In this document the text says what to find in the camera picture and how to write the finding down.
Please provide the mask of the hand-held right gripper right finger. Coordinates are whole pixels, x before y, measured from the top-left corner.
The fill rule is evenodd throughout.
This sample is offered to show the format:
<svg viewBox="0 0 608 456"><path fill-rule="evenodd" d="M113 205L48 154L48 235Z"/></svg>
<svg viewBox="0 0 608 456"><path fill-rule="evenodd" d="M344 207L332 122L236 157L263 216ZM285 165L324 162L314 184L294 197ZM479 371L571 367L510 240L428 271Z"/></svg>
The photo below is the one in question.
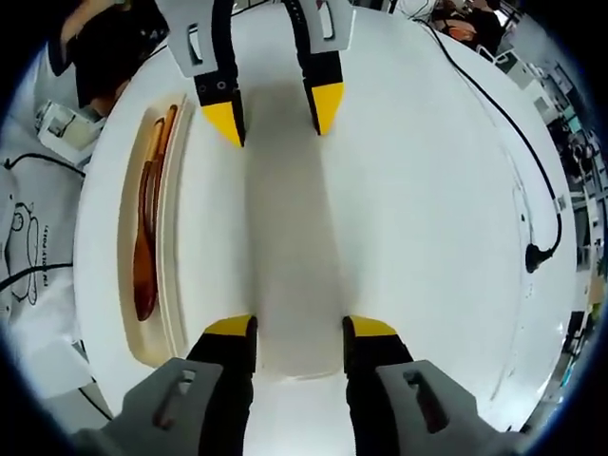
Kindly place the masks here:
<svg viewBox="0 0 608 456"><path fill-rule="evenodd" d="M521 455L524 437L498 431L473 394L416 361L387 323L342 320L346 401L358 455Z"/></svg>

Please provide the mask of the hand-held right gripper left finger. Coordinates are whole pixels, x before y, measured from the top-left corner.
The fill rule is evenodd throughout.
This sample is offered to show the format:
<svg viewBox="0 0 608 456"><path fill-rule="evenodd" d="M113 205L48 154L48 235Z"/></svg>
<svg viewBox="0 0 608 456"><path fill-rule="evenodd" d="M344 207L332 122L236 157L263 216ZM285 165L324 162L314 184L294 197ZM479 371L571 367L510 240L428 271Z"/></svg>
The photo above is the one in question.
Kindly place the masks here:
<svg viewBox="0 0 608 456"><path fill-rule="evenodd" d="M133 387L100 429L72 437L78 455L240 455L254 398L257 319L208 326L184 358L173 357Z"/></svg>

